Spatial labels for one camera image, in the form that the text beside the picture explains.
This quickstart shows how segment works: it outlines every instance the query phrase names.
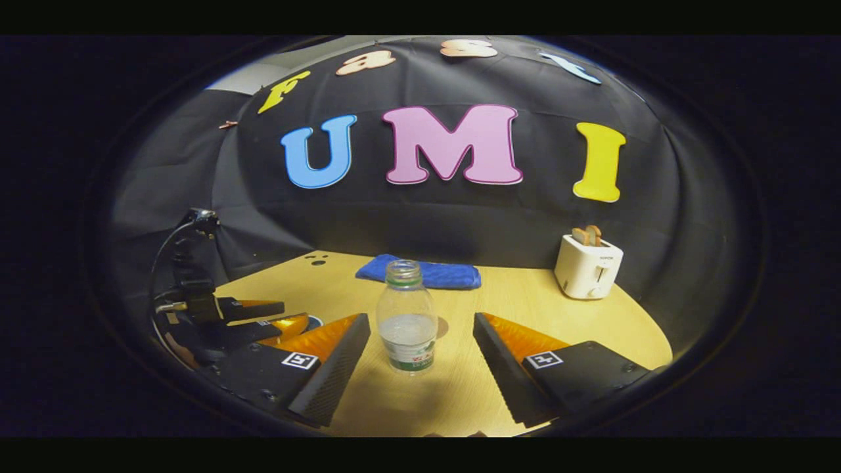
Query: pink letter m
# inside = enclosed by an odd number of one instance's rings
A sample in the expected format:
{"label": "pink letter m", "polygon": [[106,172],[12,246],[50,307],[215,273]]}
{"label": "pink letter m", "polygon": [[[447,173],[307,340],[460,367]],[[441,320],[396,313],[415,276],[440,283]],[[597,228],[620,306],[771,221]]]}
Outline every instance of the pink letter m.
{"label": "pink letter m", "polygon": [[474,183],[516,184],[523,173],[514,165],[511,121],[517,111],[504,105],[475,105],[452,133],[424,107],[395,109],[383,115],[394,127],[394,169],[386,179],[395,184],[426,181],[429,172],[420,165],[423,151],[438,177],[448,181],[470,148],[473,164],[464,177]]}

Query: toaster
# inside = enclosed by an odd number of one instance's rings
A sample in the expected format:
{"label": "toaster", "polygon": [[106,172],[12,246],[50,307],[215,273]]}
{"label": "toaster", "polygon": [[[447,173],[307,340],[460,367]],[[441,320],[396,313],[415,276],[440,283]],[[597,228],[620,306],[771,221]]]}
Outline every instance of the toaster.
{"label": "toaster", "polygon": [[624,253],[618,247],[601,240],[601,246],[585,246],[564,235],[555,278],[564,294],[573,299],[602,299],[611,293]]}

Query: wooden table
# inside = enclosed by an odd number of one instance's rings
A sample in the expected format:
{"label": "wooden table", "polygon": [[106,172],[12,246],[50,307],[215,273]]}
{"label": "wooden table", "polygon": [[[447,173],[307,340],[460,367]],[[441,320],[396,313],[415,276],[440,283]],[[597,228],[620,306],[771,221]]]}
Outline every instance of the wooden table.
{"label": "wooden table", "polygon": [[489,437],[509,437],[542,427],[527,429],[511,418],[473,339],[477,311],[570,344],[595,340],[648,369],[672,359],[663,332],[618,286],[603,300],[573,300],[563,294],[549,269],[479,266],[482,287],[477,290],[430,290],[441,318],[435,364],[421,377],[406,377],[389,367],[379,339],[375,308],[384,283],[355,278],[370,260],[316,251],[216,291],[217,296],[241,300],[282,300],[286,313],[308,312],[324,323],[368,313],[371,337],[323,433],[465,437],[481,431]]}

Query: blue towel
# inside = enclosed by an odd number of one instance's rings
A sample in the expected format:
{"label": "blue towel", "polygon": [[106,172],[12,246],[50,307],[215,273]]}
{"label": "blue towel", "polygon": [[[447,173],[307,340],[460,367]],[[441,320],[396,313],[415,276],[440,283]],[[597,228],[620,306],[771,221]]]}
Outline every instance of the blue towel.
{"label": "blue towel", "polygon": [[[381,254],[357,271],[359,279],[385,281],[385,267],[400,258]],[[419,261],[424,286],[431,289],[476,289],[482,285],[479,270],[469,264],[441,264]]]}

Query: bottle label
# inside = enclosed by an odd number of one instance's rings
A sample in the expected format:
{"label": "bottle label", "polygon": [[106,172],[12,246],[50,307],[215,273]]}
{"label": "bottle label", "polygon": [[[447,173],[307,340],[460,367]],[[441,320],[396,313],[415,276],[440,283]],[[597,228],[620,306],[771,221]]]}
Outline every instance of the bottle label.
{"label": "bottle label", "polygon": [[396,369],[420,371],[429,368],[435,354],[435,338],[416,345],[391,343],[383,338],[385,349],[389,352],[389,361]]}

